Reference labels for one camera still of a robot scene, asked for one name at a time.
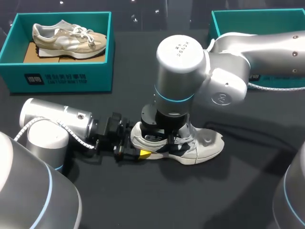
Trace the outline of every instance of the white shoelace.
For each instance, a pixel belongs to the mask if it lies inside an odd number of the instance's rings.
[[[93,32],[93,30],[88,30],[82,26],[75,25],[73,32],[70,33],[71,36],[80,36],[81,38],[87,38],[88,44],[94,45],[94,38],[89,34],[89,32]]]

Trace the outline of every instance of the shoe heel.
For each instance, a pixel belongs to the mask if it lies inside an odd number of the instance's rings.
[[[50,50],[50,49],[38,49],[38,55],[40,57],[56,57],[60,56],[59,50]]]

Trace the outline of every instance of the sneaker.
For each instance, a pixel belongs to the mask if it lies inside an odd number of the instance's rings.
[[[131,131],[131,142],[137,149],[151,152],[146,159],[172,158],[184,165],[199,164],[220,154],[224,148],[222,135],[209,129],[198,129],[186,123],[168,144],[163,130],[149,133],[141,122]]]
[[[33,25],[33,39],[40,57],[69,56],[89,59],[105,52],[105,35],[60,21],[56,25]]]

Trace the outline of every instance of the teal box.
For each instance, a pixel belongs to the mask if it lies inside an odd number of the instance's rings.
[[[23,63],[33,24],[50,26],[61,20],[105,34],[105,62]],[[11,93],[109,92],[113,55],[111,12],[18,13],[0,52],[0,75]],[[30,84],[29,77],[39,82]]]
[[[227,32],[265,35],[301,30],[305,30],[304,9],[212,11],[208,42]],[[305,76],[251,75],[249,81],[273,88],[305,86]]]

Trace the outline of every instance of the white cable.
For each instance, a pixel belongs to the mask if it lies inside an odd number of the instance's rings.
[[[44,118],[44,117],[37,117],[37,118],[34,118],[32,119],[31,121],[29,121],[20,131],[19,133],[17,134],[17,136],[14,138],[14,141],[18,141],[19,138],[24,134],[24,132],[31,126],[33,125],[34,123],[40,121],[40,120],[48,120],[50,122],[53,122],[55,123],[56,125],[59,125],[60,127],[64,128],[73,138],[75,138],[76,141],[78,141],[81,145],[83,145],[84,147],[88,148],[88,149],[94,149],[95,147],[92,146],[92,145],[89,145],[87,143],[85,143],[84,141],[82,141],[79,137],[77,137],[77,135],[70,129],[66,126],[65,123],[63,123],[62,121],[60,120],[56,120],[56,121],[52,121],[48,118]]]
[[[264,91],[273,91],[273,92],[292,92],[292,91],[301,91],[305,90],[305,87],[294,87],[294,88],[272,88],[272,87],[262,87],[255,85],[253,83],[248,83],[250,87],[255,89],[264,90]]]
[[[215,39],[211,39],[211,43],[209,44],[209,47],[206,48],[206,50],[210,52],[214,47],[214,44],[215,44]]]

